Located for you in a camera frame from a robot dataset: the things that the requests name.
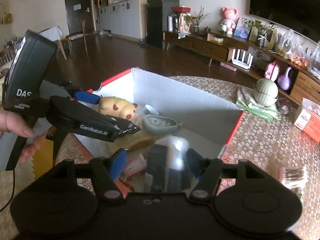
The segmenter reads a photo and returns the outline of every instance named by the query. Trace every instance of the round pad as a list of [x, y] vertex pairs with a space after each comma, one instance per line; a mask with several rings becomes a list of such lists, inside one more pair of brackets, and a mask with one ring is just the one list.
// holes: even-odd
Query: round pad
[[300, 200], [291, 192], [246, 193], [233, 186], [215, 199], [214, 208], [231, 229], [250, 235], [278, 235], [287, 232], [300, 218]]
[[36, 235], [57, 236], [82, 227], [94, 216], [97, 200], [87, 189], [76, 187], [75, 192], [18, 194], [10, 207], [17, 228]]

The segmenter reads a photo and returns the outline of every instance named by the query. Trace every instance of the human hand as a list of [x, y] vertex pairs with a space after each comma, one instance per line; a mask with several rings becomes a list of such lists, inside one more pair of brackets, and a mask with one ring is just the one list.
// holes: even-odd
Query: human hand
[[[12, 131], [15, 134], [30, 138], [35, 132], [32, 128], [28, 127], [25, 120], [18, 114], [8, 112], [0, 108], [0, 131], [9, 132]], [[26, 146], [21, 154], [20, 161], [24, 162], [29, 157], [33, 156], [36, 153], [36, 150], [41, 148], [45, 138], [46, 132], [38, 136], [32, 145]]]

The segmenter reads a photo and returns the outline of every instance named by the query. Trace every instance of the wooden floor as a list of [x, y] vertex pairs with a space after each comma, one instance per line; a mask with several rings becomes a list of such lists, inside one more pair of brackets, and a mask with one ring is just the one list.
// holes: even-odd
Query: wooden floor
[[57, 53], [49, 71], [84, 90], [98, 89], [100, 83], [132, 67], [139, 67], [164, 76], [202, 76], [252, 87], [256, 80], [240, 71], [232, 71], [200, 54], [172, 46], [169, 51], [140, 45], [121, 38], [100, 35], [86, 36], [88, 54], [82, 38], [72, 41], [74, 54], [66, 51], [67, 60]]

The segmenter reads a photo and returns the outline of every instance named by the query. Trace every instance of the pikachu toy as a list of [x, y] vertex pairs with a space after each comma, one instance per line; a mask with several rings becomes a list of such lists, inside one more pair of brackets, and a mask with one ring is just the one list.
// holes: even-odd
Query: pikachu toy
[[132, 120], [136, 115], [137, 104], [117, 97], [105, 97], [99, 101], [98, 112], [104, 115], [112, 115]]

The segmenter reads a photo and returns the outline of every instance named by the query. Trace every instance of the paper towel roll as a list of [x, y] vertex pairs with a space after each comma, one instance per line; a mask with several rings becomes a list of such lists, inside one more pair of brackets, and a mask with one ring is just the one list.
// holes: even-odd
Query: paper towel roll
[[172, 20], [172, 16], [168, 16], [168, 30], [170, 32], [173, 31], [173, 20]]

